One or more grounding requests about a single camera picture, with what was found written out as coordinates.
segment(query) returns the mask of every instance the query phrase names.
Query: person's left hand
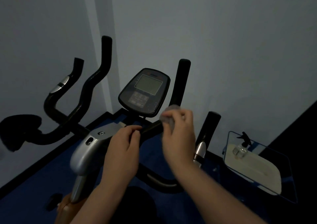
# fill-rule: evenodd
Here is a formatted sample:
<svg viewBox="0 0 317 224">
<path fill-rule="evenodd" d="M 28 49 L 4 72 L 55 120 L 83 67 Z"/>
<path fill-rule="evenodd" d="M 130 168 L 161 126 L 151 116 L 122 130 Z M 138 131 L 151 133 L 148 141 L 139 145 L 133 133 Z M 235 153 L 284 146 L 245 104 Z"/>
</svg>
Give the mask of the person's left hand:
<svg viewBox="0 0 317 224">
<path fill-rule="evenodd" d="M 111 138 L 105 155 L 101 185 L 124 189 L 129 185 L 139 166 L 140 132 L 138 130 L 141 128 L 142 126 L 126 126 Z"/>
</svg>

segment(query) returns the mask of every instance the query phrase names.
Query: forearm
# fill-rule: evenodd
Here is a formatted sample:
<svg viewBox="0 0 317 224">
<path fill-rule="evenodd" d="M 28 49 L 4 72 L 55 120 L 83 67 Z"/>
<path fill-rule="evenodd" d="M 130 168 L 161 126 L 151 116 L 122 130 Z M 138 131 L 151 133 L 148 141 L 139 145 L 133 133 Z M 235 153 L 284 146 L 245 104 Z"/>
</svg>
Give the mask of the forearm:
<svg viewBox="0 0 317 224">
<path fill-rule="evenodd" d="M 97 186 L 77 213 L 71 224 L 105 224 L 117 209 L 126 187 Z"/>
<path fill-rule="evenodd" d="M 175 175 L 206 223 L 265 223 L 197 166 Z"/>
</svg>

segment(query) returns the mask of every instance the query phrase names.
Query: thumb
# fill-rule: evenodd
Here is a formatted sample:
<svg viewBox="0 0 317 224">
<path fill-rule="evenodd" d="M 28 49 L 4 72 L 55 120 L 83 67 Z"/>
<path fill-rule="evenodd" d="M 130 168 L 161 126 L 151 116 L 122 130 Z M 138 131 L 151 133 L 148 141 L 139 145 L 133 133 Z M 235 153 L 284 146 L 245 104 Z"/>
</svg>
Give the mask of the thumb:
<svg viewBox="0 0 317 224">
<path fill-rule="evenodd" d="M 170 138 L 172 135 L 171 128 L 168 123 L 163 122 L 163 140 Z"/>
<path fill-rule="evenodd" d="M 139 147 L 140 147 L 140 132 L 138 130 L 135 130 L 132 134 L 131 141 L 130 141 L 130 146 L 128 148 L 128 151 L 132 152 L 139 152 Z"/>
</svg>

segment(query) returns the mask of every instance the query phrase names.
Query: gray cloth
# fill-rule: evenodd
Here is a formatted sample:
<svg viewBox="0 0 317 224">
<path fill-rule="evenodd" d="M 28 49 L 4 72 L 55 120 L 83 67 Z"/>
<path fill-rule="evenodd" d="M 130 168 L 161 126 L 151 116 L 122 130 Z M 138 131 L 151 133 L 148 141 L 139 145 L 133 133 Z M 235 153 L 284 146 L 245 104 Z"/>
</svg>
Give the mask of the gray cloth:
<svg viewBox="0 0 317 224">
<path fill-rule="evenodd" d="M 169 110 L 173 110 L 173 109 L 180 109 L 180 106 L 171 105 L 171 106 L 167 107 L 164 111 L 169 111 Z M 175 123 L 174 119 L 172 117 L 162 116 L 162 114 L 160 115 L 159 119 L 160 119 L 161 122 L 168 123 L 170 125 L 170 128 L 171 128 L 171 133 L 173 133 L 174 123 Z"/>
</svg>

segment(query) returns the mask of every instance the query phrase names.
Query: hand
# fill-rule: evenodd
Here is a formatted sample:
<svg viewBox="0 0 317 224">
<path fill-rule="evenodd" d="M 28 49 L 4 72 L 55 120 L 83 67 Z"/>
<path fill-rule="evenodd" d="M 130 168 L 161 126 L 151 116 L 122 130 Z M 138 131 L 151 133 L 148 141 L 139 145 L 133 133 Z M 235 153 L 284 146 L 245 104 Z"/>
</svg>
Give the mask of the hand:
<svg viewBox="0 0 317 224">
<path fill-rule="evenodd" d="M 173 117 L 173 133 L 169 124 L 163 123 L 163 154 L 172 171 L 177 172 L 184 166 L 192 165 L 195 151 L 195 133 L 193 113 L 190 110 L 177 109 L 165 111 L 163 116 Z"/>
<path fill-rule="evenodd" d="M 101 185 L 118 186 L 124 190 L 127 188 L 139 166 L 140 132 L 138 130 L 141 128 L 142 126 L 126 126 L 111 138 L 105 155 Z"/>
</svg>

